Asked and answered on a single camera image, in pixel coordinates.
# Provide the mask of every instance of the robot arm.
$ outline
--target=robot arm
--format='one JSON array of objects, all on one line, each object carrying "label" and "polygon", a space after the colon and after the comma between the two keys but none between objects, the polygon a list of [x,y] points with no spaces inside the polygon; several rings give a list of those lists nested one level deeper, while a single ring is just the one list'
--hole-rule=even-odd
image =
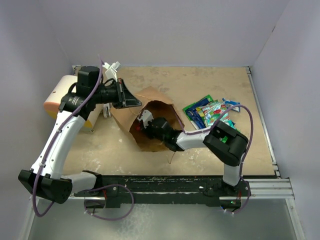
[{"label": "robot arm", "polygon": [[[39,174],[36,195],[56,203],[64,203],[71,193],[92,189],[97,181],[97,175],[94,172],[84,171],[79,174],[62,176],[63,167],[66,157],[72,146],[72,143],[82,128],[91,111],[96,104],[112,103],[117,109],[141,106],[141,102],[136,99],[127,89],[124,81],[117,78],[118,62],[109,65],[103,65],[106,68],[105,75],[108,80],[101,83],[88,100],[88,102],[72,116],[65,125],[61,127],[77,109],[84,100],[93,91],[98,76],[99,68],[94,66],[84,66],[78,72],[77,82],[70,87],[68,93],[61,99],[59,113],[54,128],[44,146],[41,154],[30,170],[22,170],[18,176],[19,181],[25,188],[32,193],[39,168],[42,171]],[[45,152],[48,152],[45,164],[42,163]]]},{"label": "robot arm", "polygon": [[192,148],[208,148],[224,163],[223,181],[236,186],[240,180],[242,157],[247,149],[248,138],[222,121],[211,130],[210,127],[195,131],[173,129],[163,117],[153,118],[148,110],[138,117],[140,126],[150,139],[162,141],[171,151],[185,151]]}]

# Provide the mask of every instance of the plywood tabletop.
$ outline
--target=plywood tabletop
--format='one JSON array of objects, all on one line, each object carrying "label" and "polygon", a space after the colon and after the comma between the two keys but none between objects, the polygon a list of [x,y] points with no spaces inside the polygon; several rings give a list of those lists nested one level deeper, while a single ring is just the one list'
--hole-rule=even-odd
[{"label": "plywood tabletop", "polygon": [[[185,106],[210,94],[241,102],[253,115],[251,149],[243,166],[244,175],[274,175],[252,87],[244,67],[123,67],[123,78],[132,93],[152,86],[173,100],[186,130],[194,127],[182,111]],[[231,111],[230,118],[244,135],[250,135],[247,112]],[[113,118],[101,115],[94,133],[80,132],[67,156],[63,174],[91,170],[103,175],[222,175],[223,163],[207,148],[184,152],[142,152]]]}]

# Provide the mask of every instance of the wall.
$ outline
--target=wall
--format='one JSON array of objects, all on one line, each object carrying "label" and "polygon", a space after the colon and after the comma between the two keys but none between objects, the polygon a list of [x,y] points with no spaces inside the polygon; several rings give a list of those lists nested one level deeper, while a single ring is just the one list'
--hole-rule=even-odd
[{"label": "wall", "polygon": [[72,64],[251,66],[289,0],[39,0]]},{"label": "wall", "polygon": [[291,0],[253,66],[282,177],[290,177],[306,236],[320,239],[320,2]]},{"label": "wall", "polygon": [[30,194],[18,181],[49,136],[43,102],[71,64],[37,0],[0,2],[1,239],[17,239]]}]

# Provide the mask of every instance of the beige cylinder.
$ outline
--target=beige cylinder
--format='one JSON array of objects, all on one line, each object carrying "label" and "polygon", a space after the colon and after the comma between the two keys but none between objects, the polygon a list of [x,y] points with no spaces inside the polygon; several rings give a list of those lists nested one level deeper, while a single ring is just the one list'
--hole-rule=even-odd
[{"label": "beige cylinder", "polygon": [[[61,78],[59,83],[55,86],[51,94],[45,100],[43,106],[45,111],[54,119],[57,118],[59,111],[59,105],[61,98],[68,93],[68,89],[73,83],[77,82],[77,77],[73,75],[66,75]],[[102,104],[97,104],[95,109],[90,113],[87,121],[84,123],[84,130],[91,131],[98,119],[98,116],[102,110]]]}]

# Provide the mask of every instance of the white panel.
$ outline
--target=white panel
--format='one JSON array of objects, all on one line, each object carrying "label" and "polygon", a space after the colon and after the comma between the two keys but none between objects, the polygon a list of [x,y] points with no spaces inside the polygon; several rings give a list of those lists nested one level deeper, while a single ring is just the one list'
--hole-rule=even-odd
[{"label": "white panel", "polygon": [[72,64],[251,66],[289,0],[39,0]]},{"label": "white panel", "polygon": [[290,177],[307,239],[320,239],[320,1],[292,0],[253,66],[282,177]]},{"label": "white panel", "polygon": [[43,102],[71,64],[37,0],[0,2],[1,239],[18,239],[30,194],[18,181],[44,147],[54,121]]}]

